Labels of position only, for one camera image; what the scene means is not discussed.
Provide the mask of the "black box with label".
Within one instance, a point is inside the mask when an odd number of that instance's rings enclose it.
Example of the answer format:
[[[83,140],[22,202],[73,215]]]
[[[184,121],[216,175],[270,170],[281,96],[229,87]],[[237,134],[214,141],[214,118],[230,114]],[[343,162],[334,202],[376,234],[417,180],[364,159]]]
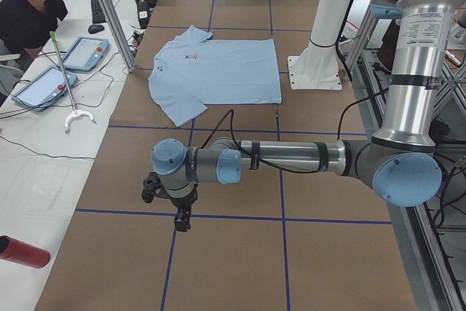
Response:
[[[139,0],[136,6],[137,6],[137,12],[138,12],[137,15],[138,15],[139,27],[141,29],[146,29],[149,24],[150,17],[151,17],[149,4],[144,0]]]

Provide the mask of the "person in black shirt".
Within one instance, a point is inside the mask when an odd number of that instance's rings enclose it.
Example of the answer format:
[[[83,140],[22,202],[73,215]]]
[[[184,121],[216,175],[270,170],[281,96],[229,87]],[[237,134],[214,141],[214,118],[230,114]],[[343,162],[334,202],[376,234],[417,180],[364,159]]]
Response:
[[[36,58],[67,14],[64,0],[1,0],[1,40],[12,54]]]

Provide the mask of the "near teach pendant tablet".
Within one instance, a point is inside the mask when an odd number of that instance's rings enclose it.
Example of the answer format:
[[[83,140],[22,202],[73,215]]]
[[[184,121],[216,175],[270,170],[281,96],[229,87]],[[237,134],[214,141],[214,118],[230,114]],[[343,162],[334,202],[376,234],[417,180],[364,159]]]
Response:
[[[13,93],[11,99],[34,111],[43,111],[67,92],[63,72],[56,66],[50,66],[17,93]]]

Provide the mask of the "white pillar with base plate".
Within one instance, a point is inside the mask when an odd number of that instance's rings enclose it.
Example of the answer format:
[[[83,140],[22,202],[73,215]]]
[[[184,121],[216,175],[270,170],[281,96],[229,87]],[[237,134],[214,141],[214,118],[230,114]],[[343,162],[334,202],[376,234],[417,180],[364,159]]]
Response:
[[[293,90],[340,90],[336,55],[351,0],[319,0],[309,44],[299,56],[288,57]]]

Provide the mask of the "black computer mouse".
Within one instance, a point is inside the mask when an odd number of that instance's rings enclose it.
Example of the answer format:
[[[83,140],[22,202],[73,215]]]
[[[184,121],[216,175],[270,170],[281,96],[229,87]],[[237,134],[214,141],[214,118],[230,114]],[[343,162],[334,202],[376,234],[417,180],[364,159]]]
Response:
[[[88,27],[88,33],[89,34],[96,34],[96,33],[99,33],[101,31],[104,31],[105,30],[105,27],[101,24],[92,24]]]

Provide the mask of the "black keyboard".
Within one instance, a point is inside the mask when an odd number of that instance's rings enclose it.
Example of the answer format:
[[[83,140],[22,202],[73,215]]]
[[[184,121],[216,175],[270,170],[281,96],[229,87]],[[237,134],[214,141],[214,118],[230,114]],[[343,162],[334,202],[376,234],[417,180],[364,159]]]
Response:
[[[90,0],[91,15],[93,24],[101,24],[106,21],[103,8],[98,0]]]

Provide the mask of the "reacher stick with white hook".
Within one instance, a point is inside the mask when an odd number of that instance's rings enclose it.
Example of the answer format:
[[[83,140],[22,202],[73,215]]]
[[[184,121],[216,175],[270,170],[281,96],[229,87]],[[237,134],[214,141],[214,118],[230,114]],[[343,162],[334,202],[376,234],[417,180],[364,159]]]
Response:
[[[73,93],[71,91],[71,85],[70,85],[70,82],[69,82],[69,79],[68,79],[68,75],[67,75],[65,67],[63,65],[63,61],[62,61],[62,58],[60,56],[60,50],[58,49],[55,33],[53,31],[50,31],[50,38],[52,40],[52,44],[53,44],[53,47],[55,49],[55,53],[56,53],[56,55],[58,57],[58,65],[59,65],[60,70],[62,72],[64,82],[66,84],[66,89],[68,91],[68,96],[69,96],[69,99],[70,99],[70,102],[71,102],[71,107],[72,107],[72,112],[66,117],[65,122],[64,122],[65,134],[69,134],[70,133],[70,124],[71,124],[71,121],[73,119],[78,119],[80,117],[85,116],[85,117],[89,117],[91,122],[93,122],[95,124],[97,122],[96,122],[94,116],[92,115],[92,113],[90,111],[84,111],[84,110],[78,109],[76,107],[76,103],[74,101],[74,96],[73,96]]]

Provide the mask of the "light blue t-shirt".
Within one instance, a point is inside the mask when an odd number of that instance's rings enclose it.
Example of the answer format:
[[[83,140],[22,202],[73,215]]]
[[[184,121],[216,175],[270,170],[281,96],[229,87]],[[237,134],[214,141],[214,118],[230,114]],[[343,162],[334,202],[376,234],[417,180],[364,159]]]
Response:
[[[155,56],[152,100],[180,127],[209,105],[281,103],[273,39],[221,40],[190,26]]]

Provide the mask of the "aluminium side frame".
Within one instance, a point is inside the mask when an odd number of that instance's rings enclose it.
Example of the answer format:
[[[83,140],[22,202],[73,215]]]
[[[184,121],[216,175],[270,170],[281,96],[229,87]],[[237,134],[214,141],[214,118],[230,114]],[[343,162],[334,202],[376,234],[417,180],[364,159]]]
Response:
[[[382,126],[371,140],[344,141],[344,174],[362,181],[388,202],[407,247],[416,304],[423,310],[464,310],[449,259],[424,203],[445,189],[435,144],[428,135],[455,8],[420,3],[402,9]]]

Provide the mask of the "red cylinder bottle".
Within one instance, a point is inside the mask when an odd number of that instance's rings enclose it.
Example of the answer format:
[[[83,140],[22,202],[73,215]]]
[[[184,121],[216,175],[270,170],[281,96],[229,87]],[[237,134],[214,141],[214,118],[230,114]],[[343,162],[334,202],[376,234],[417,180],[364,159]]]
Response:
[[[49,263],[50,258],[50,253],[42,248],[13,237],[1,236],[1,259],[3,260],[40,269]]]

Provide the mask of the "far teach pendant tablet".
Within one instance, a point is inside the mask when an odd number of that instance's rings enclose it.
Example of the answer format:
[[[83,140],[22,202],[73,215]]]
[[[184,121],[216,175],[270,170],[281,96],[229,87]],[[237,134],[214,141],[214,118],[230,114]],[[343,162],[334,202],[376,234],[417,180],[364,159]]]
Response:
[[[108,39],[78,37],[62,57],[66,70],[91,71],[101,60],[109,47]]]

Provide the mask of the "teach pendant tablet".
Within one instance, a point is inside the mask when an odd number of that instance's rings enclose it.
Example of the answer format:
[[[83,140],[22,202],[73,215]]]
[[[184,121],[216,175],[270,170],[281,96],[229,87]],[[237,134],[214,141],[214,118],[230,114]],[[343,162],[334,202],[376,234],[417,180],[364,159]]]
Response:
[[[63,72],[56,66],[50,66],[17,93],[13,93],[11,99],[34,111],[43,111],[67,92]]]
[[[78,37],[62,57],[66,70],[91,71],[101,60],[109,47],[108,39]]]

